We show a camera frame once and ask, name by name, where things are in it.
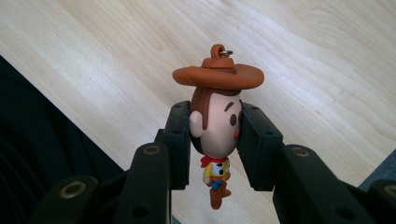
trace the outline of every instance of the wood grain surface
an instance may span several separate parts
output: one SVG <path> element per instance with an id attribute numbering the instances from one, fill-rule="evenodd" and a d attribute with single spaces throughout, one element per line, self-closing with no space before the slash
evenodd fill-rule
<path id="1" fill-rule="evenodd" d="M 396 147 L 396 2 L 0 2 L 0 54 L 123 169 L 193 87 L 172 72 L 201 65 L 213 44 L 265 81 L 242 92 L 284 134 L 352 185 Z M 174 191 L 182 223 L 277 223 L 271 192 L 250 188 L 231 158 L 233 195 L 209 204 L 200 155 Z"/>

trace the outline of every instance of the red bandana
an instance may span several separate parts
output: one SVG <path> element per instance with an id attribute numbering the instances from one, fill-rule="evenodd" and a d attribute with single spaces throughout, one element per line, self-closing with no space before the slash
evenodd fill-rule
<path id="1" fill-rule="evenodd" d="M 220 162 L 224 162 L 224 161 L 227 161 L 227 157 L 226 158 L 221 158 L 221 159 L 215 159 L 215 158 L 211 158 L 211 157 L 208 157 L 208 156 L 204 156 L 204 157 L 202 157 L 201 158 L 201 167 L 202 168 L 204 168 L 204 167 L 206 167 L 210 162 L 217 162 L 217 163 L 220 163 Z"/>

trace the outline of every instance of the hat brim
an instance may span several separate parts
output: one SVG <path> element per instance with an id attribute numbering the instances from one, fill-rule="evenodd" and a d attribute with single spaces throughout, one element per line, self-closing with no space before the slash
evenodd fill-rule
<path id="1" fill-rule="evenodd" d="M 262 70 L 238 63 L 236 75 L 203 67 L 185 67 L 173 72 L 174 80 L 181 85 L 221 90 L 247 90 L 264 82 Z"/>

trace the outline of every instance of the figurine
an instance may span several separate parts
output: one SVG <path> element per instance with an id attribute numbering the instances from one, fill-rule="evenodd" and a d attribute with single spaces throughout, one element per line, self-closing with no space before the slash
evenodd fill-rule
<path id="1" fill-rule="evenodd" d="M 174 71 L 174 80 L 196 87 L 191 99 L 190 133 L 195 149 L 204 154 L 203 181 L 211 187 L 210 204 L 221 207 L 222 198 L 231 195 L 226 189 L 230 178 L 228 156 L 234 151 L 242 117 L 241 90 L 264 82 L 264 73 L 245 64 L 234 64 L 233 52 L 220 45 L 211 49 L 201 67 L 190 66 Z"/>

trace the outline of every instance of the figurine head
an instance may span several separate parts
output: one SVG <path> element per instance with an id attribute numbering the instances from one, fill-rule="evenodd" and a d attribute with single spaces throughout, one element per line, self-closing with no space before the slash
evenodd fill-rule
<path id="1" fill-rule="evenodd" d="M 198 152 L 212 158 L 224 158 L 233 152 L 242 114 L 240 92 L 195 90 L 191 99 L 190 130 Z"/>
<path id="2" fill-rule="evenodd" d="M 233 52 L 214 45 L 211 58 L 201 67 L 177 69 L 174 80 L 197 87 L 191 100 L 190 131 L 195 148 L 212 158 L 224 158 L 235 149 L 239 136 L 241 90 L 260 86 L 263 72 L 245 64 L 234 64 Z"/>

